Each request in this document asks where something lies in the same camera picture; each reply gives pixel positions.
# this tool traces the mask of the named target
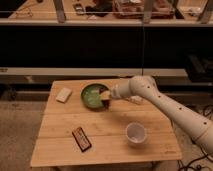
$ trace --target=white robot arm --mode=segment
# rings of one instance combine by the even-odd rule
[[[213,156],[213,122],[159,92],[150,76],[134,76],[110,90],[112,99],[141,96],[182,128],[199,146]]]

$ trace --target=cable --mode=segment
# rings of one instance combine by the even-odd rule
[[[200,147],[200,150],[204,155],[207,155],[206,158],[208,159],[208,161],[213,163],[213,159],[201,147]]]
[[[180,168],[178,169],[178,171],[182,171],[182,170],[183,170],[183,171],[188,171],[189,169],[195,170],[195,171],[200,171],[200,170],[202,170],[202,169],[204,169],[204,168],[208,168],[208,169],[211,170],[211,168],[206,167],[206,166],[205,166],[205,167],[202,167],[202,166],[200,166],[200,165],[197,165],[196,168],[194,168],[194,167],[191,166],[194,162],[199,161],[199,160],[203,160],[203,159],[207,158],[207,156],[208,156],[208,154],[205,154],[205,155],[203,155],[203,156],[201,156],[201,157],[199,157],[199,158],[196,158],[196,159],[190,161],[186,166],[180,167]]]
[[[213,105],[204,106],[202,113],[203,116],[209,117],[209,119],[211,119],[213,115]]]

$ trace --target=wooden surface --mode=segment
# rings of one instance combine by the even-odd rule
[[[126,100],[112,101],[109,110],[91,111],[81,101],[82,89],[91,83],[109,88],[125,79],[56,81],[52,85],[44,112],[31,166],[74,166],[90,164],[137,163],[181,159],[181,152],[170,121],[152,104],[141,105]],[[73,90],[66,104],[55,97],[63,88]],[[132,148],[125,137],[125,127],[140,122],[147,130],[147,140],[140,148]],[[81,126],[92,143],[82,153],[72,136]]]

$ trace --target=black cable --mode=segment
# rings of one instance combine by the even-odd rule
[[[210,161],[211,163],[213,163],[213,159],[200,147],[200,150],[201,152],[204,154],[204,155],[207,155],[206,158],[208,159],[208,161]]]
[[[205,116],[205,117],[210,116],[210,119],[211,119],[211,117],[213,115],[213,105],[204,106],[202,113],[203,113],[203,116]]]
[[[182,171],[182,170],[188,171],[188,169],[192,169],[192,170],[195,170],[195,171],[199,171],[197,168],[194,168],[194,167],[192,167],[191,165],[192,165],[194,162],[196,162],[196,161],[205,159],[207,156],[208,156],[208,154],[205,154],[205,155],[203,155],[203,156],[201,156],[201,157],[199,157],[199,158],[196,158],[196,159],[190,161],[186,166],[183,166],[183,167],[179,168],[178,171]]]

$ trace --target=paper cup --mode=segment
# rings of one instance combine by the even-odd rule
[[[130,146],[137,147],[143,144],[147,134],[142,124],[132,122],[126,127],[126,137]]]

